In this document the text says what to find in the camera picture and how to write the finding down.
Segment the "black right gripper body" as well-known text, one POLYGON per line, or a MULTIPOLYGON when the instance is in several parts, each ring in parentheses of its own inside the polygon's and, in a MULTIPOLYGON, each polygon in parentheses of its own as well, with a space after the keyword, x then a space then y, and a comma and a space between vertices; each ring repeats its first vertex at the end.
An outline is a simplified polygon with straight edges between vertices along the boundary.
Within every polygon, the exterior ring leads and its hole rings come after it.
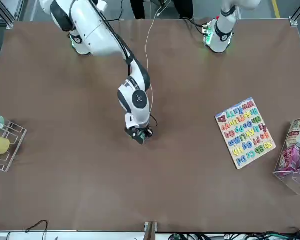
POLYGON ((146 134, 145 130, 143 128, 124 128, 125 132, 135 141, 137 141, 139 144, 143 144, 146 140, 146 134))

